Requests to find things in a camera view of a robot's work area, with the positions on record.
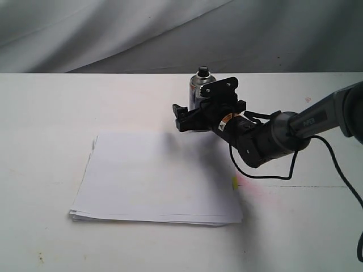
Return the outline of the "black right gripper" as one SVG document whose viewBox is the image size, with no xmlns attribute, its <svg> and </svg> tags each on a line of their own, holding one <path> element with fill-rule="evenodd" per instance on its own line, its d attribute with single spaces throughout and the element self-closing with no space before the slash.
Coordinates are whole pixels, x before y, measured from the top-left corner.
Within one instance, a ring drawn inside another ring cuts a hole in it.
<svg viewBox="0 0 363 272">
<path fill-rule="evenodd" d="M 257 128 L 257 124 L 241 115 L 245 110 L 246 102 L 239 99 L 203 99 L 196 109 L 189 112 L 187 107 L 172 105 L 179 132 L 212 131 L 227 142 L 235 142 Z"/>
</svg>

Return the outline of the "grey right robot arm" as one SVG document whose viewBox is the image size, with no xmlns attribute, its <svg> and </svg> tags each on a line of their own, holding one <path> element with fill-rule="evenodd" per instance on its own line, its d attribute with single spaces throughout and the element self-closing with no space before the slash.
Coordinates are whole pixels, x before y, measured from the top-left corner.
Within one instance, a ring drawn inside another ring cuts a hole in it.
<svg viewBox="0 0 363 272">
<path fill-rule="evenodd" d="M 361 82 L 333 92 L 301 113 L 247 111 L 237 87 L 237 78 L 229 77 L 201 86 L 202 101 L 196 109 L 174 104 L 176 128 L 212 131 L 236 148 L 251 168 L 303 150 L 310 137 L 335 127 L 346 137 L 362 141 Z"/>
</svg>

